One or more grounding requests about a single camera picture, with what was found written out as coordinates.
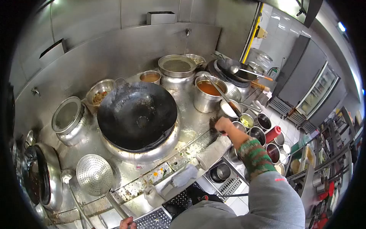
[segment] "black wok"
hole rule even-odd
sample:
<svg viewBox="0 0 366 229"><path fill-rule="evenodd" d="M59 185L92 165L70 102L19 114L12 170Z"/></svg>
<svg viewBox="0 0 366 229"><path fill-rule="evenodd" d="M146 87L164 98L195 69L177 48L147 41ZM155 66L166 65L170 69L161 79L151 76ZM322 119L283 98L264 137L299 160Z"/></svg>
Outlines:
<svg viewBox="0 0 366 229"><path fill-rule="evenodd" d="M244 71L238 71L237 73L232 74L230 71L231 66L238 66L241 69L247 69L247 65L233 59L219 57L217 59L217 66L227 77L233 80L237 80L240 82L249 82L257 79L256 75Z"/></svg>
<svg viewBox="0 0 366 229"><path fill-rule="evenodd" d="M97 118L108 141L126 151L143 152L170 135L177 113L174 98L163 87L136 82L111 91L101 102Z"/></svg>

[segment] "skimmer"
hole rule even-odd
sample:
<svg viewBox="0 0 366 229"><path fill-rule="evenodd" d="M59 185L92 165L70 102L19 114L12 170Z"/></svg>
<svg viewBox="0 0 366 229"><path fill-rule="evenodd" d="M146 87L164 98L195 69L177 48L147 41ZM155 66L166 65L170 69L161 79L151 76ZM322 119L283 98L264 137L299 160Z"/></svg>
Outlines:
<svg viewBox="0 0 366 229"><path fill-rule="evenodd" d="M121 209L109 192L113 184L113 171L109 163L99 155L88 154L82 157L76 167L80 187L91 196L105 194L111 205L123 218L128 215Z"/></svg>

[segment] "gray sweatshirt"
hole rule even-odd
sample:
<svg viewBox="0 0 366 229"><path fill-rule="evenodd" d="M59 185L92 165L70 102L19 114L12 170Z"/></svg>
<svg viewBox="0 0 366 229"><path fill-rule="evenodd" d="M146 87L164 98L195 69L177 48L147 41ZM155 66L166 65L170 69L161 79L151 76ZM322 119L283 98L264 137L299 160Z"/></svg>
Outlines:
<svg viewBox="0 0 366 229"><path fill-rule="evenodd" d="M181 213L169 227L191 228L305 228L305 211L286 178L269 171L250 183L248 214L236 216L224 203L201 201Z"/></svg>

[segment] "yellow gas pipe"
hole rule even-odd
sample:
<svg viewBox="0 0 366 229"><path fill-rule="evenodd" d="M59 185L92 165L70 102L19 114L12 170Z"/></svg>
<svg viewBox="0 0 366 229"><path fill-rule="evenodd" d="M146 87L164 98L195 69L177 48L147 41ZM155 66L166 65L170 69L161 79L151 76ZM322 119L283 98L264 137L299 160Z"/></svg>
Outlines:
<svg viewBox="0 0 366 229"><path fill-rule="evenodd" d="M263 5L264 5L263 3L261 3L261 4L262 4L262 5L261 5L261 10L259 11L259 12L260 12L260 14L259 14L258 20L257 20L257 22L256 22L256 24L255 24L254 31L253 31L253 35L252 35L252 37L250 38L250 42L249 42L249 45L248 45L247 51L245 52L245 55L244 55L244 58L243 58L243 63L245 62L245 60L246 60L246 59L247 59L247 57L248 57L248 53L249 53L250 46L251 46L251 44L252 44L252 42L253 42L253 40L254 40L255 33L257 32L258 24L259 24L259 22L261 21L262 10L263 10Z"/></svg>

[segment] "drain grate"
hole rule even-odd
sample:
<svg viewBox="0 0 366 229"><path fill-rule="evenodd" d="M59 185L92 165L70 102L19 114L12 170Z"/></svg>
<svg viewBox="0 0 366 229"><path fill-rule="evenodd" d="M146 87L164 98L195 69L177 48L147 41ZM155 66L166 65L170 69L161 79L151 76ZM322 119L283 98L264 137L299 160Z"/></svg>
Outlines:
<svg viewBox="0 0 366 229"><path fill-rule="evenodd" d="M168 214L160 207L156 211L134 220L134 222L138 229L166 229L169 228L171 222L171 216Z"/></svg>
<svg viewBox="0 0 366 229"><path fill-rule="evenodd" d="M235 190L241 185L242 181L240 178L234 179L230 178L225 181L225 183L220 187L219 191L223 195L232 195L234 194ZM225 202L229 197L220 197L223 202Z"/></svg>
<svg viewBox="0 0 366 229"><path fill-rule="evenodd" d="M191 184L193 187L199 188L203 191L203 189L200 187L200 185L197 182L194 182L193 184ZM171 200L169 200L168 202L163 204L163 207L169 212L167 206L168 205L173 205L176 206L177 208L181 209L182 211L187 210L189 207L192 206L192 199L191 197L189 197L187 195L187 190L185 189L184 191L182 191L181 193L179 193L178 195L176 195L174 198L172 198Z"/></svg>

